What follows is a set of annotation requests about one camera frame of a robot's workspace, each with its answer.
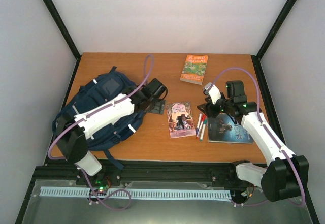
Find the pink Taming of Shrew book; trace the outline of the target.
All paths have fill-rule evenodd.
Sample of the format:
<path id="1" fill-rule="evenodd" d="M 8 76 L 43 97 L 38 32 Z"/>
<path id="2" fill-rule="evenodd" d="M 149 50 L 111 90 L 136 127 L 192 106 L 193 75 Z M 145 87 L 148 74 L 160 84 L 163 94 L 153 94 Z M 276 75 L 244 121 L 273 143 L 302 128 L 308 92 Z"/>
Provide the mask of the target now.
<path id="1" fill-rule="evenodd" d="M 168 103 L 167 117 L 170 137 L 172 139 L 196 135 L 191 104 L 189 101 Z"/>

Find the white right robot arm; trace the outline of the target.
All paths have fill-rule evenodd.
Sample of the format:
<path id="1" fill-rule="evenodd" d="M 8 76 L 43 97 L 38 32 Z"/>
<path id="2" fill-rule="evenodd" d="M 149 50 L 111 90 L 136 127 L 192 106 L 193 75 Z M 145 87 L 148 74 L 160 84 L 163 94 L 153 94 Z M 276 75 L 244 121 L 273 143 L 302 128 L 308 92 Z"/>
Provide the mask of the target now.
<path id="1" fill-rule="evenodd" d="M 259 105 L 247 100 L 242 81 L 228 81 L 226 89 L 227 94 L 223 94 L 216 85 L 205 85 L 203 93 L 206 102 L 198 105 L 198 109 L 209 118 L 226 114 L 234 123 L 241 125 L 251 135 L 267 163 L 267 167 L 263 168 L 248 161 L 236 162 L 236 177 L 261 188 L 271 202 L 301 197 L 304 203 L 309 169 L 307 159 L 297 156 L 280 140 Z"/>

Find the orange Treehouse book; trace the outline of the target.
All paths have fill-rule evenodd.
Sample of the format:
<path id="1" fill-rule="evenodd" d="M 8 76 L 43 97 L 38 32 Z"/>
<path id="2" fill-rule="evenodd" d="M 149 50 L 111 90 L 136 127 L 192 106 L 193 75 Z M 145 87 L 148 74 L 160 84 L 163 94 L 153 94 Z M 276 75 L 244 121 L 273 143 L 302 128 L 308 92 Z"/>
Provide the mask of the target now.
<path id="1" fill-rule="evenodd" d="M 180 80 L 183 82 L 202 85 L 207 68 L 207 62 L 207 55 L 188 54 L 184 63 Z"/>

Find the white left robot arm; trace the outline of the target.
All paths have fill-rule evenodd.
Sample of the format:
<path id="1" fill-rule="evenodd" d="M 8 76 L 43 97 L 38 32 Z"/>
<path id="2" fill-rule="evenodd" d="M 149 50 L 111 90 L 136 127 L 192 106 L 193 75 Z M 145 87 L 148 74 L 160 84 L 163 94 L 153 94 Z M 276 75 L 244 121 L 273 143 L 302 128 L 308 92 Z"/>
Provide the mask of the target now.
<path id="1" fill-rule="evenodd" d="M 101 184 L 106 172 L 92 152 L 109 151 L 128 139 L 167 94 L 166 86 L 156 78 L 140 85 L 94 80 L 90 89 L 82 89 L 60 112 L 53 144 L 62 159 L 86 173 L 93 184 Z"/>

